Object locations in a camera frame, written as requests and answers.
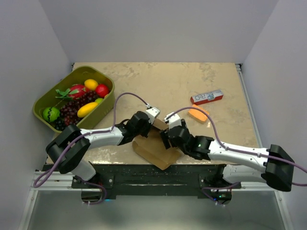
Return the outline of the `brown cardboard paper box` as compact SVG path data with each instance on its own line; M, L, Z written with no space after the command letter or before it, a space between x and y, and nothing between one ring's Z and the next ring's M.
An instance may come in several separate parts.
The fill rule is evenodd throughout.
M137 136L132 142L135 153L161 170L167 169L182 157L182 153L177 148L165 148L159 132L167 128L166 123L156 119L147 138Z

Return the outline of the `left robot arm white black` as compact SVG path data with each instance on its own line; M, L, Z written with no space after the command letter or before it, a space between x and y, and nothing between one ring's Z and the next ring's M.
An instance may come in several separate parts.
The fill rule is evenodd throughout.
M72 173L82 178L87 187L94 188L99 184L99 176L93 165L83 159L85 153L99 147L124 145L139 135L148 137L159 114L154 108L138 111L131 119L105 129L79 129L70 125L49 143L46 152L54 162L59 161L57 169L61 174Z

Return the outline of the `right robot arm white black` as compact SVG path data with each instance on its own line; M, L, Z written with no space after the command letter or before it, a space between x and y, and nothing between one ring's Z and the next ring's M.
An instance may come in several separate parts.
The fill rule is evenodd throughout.
M165 148L179 148L184 154L200 161L229 163L213 177L217 187L260 182L275 190L291 191L294 160L282 147L274 144L269 149L231 145L207 136L193 136L184 119L165 119L164 122L168 128L161 131L160 135Z

